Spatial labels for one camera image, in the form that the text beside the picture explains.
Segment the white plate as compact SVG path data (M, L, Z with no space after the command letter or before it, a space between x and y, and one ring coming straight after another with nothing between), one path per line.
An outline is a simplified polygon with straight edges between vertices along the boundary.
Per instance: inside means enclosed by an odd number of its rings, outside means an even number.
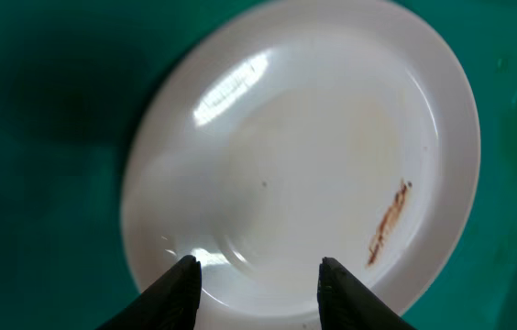
M478 185L468 78L388 1L273 1L175 68L126 163L136 286L202 267L200 329L315 329L331 257L403 314L447 263Z

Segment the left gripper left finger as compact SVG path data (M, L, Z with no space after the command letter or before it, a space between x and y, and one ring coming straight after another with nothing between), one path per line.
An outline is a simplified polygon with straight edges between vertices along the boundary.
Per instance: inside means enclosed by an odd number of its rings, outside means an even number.
M97 330L193 330L201 293L201 263L187 255Z

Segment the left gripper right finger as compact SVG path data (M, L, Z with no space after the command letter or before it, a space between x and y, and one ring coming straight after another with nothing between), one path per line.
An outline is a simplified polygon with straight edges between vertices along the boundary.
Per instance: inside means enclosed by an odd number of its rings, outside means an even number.
M319 265L317 301L323 330L414 330L335 258Z

